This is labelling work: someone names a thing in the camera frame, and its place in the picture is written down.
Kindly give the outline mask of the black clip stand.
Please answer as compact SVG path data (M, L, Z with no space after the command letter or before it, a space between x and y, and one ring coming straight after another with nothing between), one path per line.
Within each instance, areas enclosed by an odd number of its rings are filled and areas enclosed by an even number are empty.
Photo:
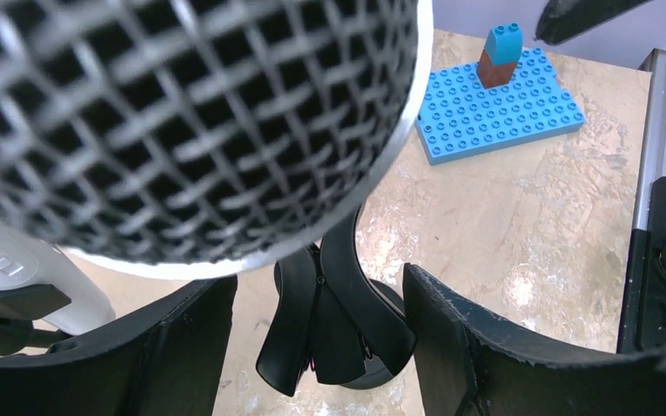
M70 303L69 297L51 284L0 291L0 356L24 348L50 348L68 339L61 330L36 329L34 322Z
M258 375L293 396L306 370L317 382L380 387L408 364L417 338L394 289L371 279L356 252L357 209L274 265L277 309L258 355Z

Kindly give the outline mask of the white microphone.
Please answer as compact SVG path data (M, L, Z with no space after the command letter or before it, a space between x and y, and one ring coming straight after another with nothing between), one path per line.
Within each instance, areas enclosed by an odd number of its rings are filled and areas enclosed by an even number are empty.
M99 328L116 314L106 294L53 244L0 221L0 290L51 284L70 299L45 321L70 335Z

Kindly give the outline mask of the black silver-mesh microphone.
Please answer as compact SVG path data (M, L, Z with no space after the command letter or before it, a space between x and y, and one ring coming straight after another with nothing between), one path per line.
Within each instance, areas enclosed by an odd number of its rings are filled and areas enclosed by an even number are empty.
M429 1L0 1L0 219L100 266L263 267L407 142Z

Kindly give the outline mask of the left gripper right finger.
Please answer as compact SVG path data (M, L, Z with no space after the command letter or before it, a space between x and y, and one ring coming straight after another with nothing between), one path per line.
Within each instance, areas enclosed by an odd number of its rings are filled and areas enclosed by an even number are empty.
M613 354L559 341L403 269L427 415L666 415L666 345Z

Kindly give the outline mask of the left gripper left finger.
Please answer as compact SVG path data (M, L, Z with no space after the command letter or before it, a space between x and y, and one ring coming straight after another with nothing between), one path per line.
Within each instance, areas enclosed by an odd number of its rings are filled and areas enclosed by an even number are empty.
M192 281L41 355L0 358L0 415L210 415L234 277Z

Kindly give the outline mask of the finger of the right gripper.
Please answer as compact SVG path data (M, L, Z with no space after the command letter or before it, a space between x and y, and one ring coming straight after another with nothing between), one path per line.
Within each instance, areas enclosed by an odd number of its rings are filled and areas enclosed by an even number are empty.
M538 19L535 39L559 45L649 1L549 0Z

